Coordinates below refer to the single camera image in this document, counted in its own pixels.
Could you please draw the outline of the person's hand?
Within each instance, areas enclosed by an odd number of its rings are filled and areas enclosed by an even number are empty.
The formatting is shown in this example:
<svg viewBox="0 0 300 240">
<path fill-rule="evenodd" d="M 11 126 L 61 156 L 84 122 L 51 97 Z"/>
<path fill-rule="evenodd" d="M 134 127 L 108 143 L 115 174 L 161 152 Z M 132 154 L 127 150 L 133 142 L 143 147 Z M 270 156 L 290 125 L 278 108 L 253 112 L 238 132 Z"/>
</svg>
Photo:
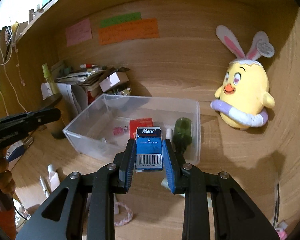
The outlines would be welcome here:
<svg viewBox="0 0 300 240">
<path fill-rule="evenodd" d="M 0 150 L 0 190 L 12 197 L 15 193 L 15 182 L 12 173 L 8 170 L 9 163 L 6 160 L 7 148 Z"/>
</svg>

